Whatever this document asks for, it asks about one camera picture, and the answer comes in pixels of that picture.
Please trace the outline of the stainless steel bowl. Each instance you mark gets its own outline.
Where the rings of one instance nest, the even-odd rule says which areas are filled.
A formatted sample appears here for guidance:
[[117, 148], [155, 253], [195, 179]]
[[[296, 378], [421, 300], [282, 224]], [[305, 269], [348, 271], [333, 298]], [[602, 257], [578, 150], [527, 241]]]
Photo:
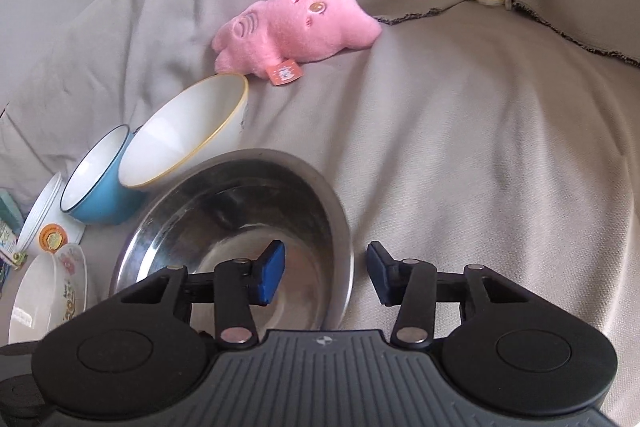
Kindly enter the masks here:
[[110, 291], [167, 265], [200, 273], [255, 259], [275, 239], [285, 246], [285, 270], [273, 302], [252, 311], [258, 332], [337, 329], [354, 280], [345, 211], [314, 167], [280, 150], [237, 150], [169, 184], [122, 247]]

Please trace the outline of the blue enamel bowl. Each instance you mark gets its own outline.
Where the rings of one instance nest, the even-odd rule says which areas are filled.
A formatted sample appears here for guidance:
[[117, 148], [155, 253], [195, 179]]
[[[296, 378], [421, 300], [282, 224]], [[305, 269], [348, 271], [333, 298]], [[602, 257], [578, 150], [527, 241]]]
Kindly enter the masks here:
[[66, 182], [60, 209], [85, 225], [120, 225], [143, 205], [146, 194], [124, 187], [118, 169], [134, 137], [128, 124], [121, 124], [79, 161]]

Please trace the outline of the floral white plate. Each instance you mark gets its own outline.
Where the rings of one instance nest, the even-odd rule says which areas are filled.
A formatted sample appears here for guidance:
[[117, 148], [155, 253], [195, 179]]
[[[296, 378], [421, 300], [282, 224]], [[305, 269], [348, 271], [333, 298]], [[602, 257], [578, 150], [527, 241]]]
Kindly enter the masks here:
[[54, 254], [54, 260], [62, 269], [63, 277], [75, 288], [78, 313], [86, 311], [90, 301], [90, 283], [84, 251], [78, 244], [68, 243]]

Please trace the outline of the white bowl yellow rim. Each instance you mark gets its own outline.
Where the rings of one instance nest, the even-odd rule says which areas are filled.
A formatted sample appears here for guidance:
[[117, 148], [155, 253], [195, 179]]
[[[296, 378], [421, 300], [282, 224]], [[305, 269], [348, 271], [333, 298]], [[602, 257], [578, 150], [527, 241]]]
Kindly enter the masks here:
[[152, 192], [201, 162], [240, 145], [248, 80], [221, 74], [192, 84], [134, 135], [118, 169], [124, 187]]

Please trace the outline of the beige sofa cover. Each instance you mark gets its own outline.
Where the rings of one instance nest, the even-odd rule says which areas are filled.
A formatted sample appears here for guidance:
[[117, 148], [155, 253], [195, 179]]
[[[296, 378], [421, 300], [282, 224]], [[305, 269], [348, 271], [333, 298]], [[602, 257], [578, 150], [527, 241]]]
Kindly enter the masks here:
[[[1, 184], [29, 210], [104, 133], [213, 74], [257, 0], [1, 0]], [[639, 0], [358, 0], [371, 49], [250, 80], [246, 147], [313, 165], [356, 254], [492, 269], [597, 326], [639, 421]]]

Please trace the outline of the large white ceramic bowl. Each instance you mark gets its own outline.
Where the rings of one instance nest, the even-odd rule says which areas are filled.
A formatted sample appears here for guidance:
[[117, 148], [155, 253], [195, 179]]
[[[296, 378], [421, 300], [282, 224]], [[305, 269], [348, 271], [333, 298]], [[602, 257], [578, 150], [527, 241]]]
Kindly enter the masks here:
[[75, 288], [63, 277], [54, 255], [40, 255], [29, 265], [18, 286], [9, 343], [39, 340], [79, 314]]

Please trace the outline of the green towel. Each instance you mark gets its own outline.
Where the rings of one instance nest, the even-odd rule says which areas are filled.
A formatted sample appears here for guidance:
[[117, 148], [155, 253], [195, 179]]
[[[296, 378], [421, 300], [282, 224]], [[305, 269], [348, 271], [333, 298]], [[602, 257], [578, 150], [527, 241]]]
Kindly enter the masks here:
[[[4, 188], [1, 190], [0, 215], [1, 221], [6, 222], [17, 237], [18, 243], [18, 238], [20, 237], [20, 233], [24, 225], [24, 218], [13, 198]], [[6, 279], [8, 278], [11, 270], [19, 269], [14, 269], [1, 260], [1, 286], [4, 286], [6, 283]]]

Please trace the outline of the pink plush toy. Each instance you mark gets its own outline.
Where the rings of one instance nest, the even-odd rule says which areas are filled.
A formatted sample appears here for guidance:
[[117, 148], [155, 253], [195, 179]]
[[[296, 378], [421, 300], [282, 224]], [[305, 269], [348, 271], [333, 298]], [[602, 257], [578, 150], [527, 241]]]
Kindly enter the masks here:
[[356, 0], [260, 0], [216, 32], [215, 70], [283, 86], [303, 76], [303, 64], [370, 48], [381, 32]]

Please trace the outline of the white plastic takeaway bowl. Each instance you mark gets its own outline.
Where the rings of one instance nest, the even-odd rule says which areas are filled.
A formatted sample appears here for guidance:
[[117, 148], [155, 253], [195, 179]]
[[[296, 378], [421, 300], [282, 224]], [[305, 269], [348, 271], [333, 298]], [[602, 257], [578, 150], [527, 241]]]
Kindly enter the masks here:
[[79, 244], [86, 226], [61, 210], [65, 182], [55, 173], [38, 195], [17, 239], [17, 251], [27, 256], [55, 254], [66, 244]]

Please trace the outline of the vitamin gummy bottle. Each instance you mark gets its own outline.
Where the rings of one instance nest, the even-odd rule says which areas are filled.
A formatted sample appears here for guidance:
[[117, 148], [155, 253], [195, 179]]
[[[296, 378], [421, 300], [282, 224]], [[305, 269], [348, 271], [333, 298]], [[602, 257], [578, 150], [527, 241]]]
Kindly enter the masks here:
[[0, 255], [1, 260], [14, 269], [20, 269], [26, 259], [17, 248], [17, 237], [4, 221], [0, 221]]

